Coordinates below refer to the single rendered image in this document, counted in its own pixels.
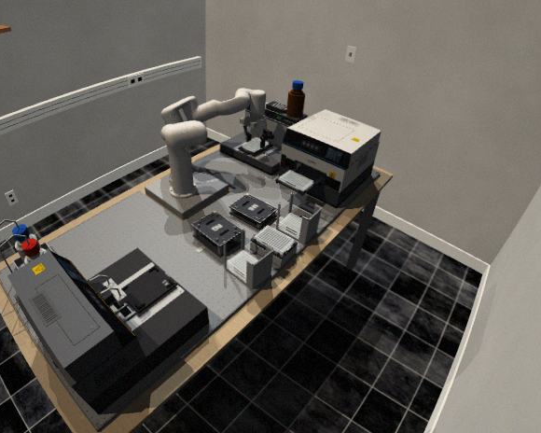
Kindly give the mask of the brown glass bottle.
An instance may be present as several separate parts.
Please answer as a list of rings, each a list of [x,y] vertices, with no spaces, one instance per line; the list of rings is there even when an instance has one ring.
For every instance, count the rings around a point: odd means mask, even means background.
[[[303,116],[303,107],[305,101],[305,93],[302,95],[288,93],[286,115],[291,118],[301,118]]]

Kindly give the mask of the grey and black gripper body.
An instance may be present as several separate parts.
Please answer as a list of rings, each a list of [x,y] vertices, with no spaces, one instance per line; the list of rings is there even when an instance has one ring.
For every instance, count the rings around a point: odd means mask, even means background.
[[[250,128],[247,126],[247,131],[255,136],[262,137],[263,130],[267,130],[267,121],[266,118],[256,120],[257,127]]]

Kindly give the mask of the red bottle cap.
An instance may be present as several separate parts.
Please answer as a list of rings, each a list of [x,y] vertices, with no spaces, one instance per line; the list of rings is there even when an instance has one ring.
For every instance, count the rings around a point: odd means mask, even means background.
[[[21,248],[23,250],[23,252],[25,253],[26,256],[32,256],[34,254],[36,254],[39,250],[39,245],[36,241],[36,239],[28,239],[29,243],[28,244],[26,241],[24,241],[21,245]]]

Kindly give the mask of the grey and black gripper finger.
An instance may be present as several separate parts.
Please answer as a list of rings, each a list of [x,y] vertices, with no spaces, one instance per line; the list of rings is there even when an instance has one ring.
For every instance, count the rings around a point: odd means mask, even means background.
[[[247,142],[251,141],[251,139],[252,139],[252,134],[249,133],[249,132],[247,131],[247,128],[246,128],[246,127],[247,127],[247,126],[245,126],[245,125],[243,126],[244,131],[245,131],[245,134],[247,135],[247,136],[246,136],[246,143],[247,143]]]
[[[262,136],[263,136],[264,139],[262,137],[260,137],[260,139],[261,139],[260,148],[263,148],[265,146],[265,141],[267,139],[269,139],[269,137],[270,137],[270,135],[267,133],[267,131],[265,129],[263,130],[263,135]]]

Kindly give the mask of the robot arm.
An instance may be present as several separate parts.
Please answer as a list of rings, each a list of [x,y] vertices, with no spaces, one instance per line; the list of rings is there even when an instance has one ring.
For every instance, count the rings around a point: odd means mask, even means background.
[[[256,120],[266,117],[266,92],[261,90],[238,89],[233,99],[225,102],[212,100],[203,105],[199,105],[196,97],[190,96],[162,110],[161,115],[166,125],[161,130],[161,137],[165,138],[163,140],[169,154],[172,196],[185,199],[197,192],[197,185],[193,182],[191,155],[186,147],[206,142],[207,130],[202,122],[217,116],[235,114],[249,105],[250,116],[240,118],[240,123],[255,128]],[[179,113],[181,108],[187,117],[186,122]]]

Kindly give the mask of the black lab instrument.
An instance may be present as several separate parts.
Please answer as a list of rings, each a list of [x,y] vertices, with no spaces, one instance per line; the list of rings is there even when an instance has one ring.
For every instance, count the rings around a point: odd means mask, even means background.
[[[98,414],[209,323],[207,306],[155,264],[137,247],[92,276],[110,284],[90,282],[48,251],[7,276],[63,377]],[[121,296],[101,295],[109,287]]]

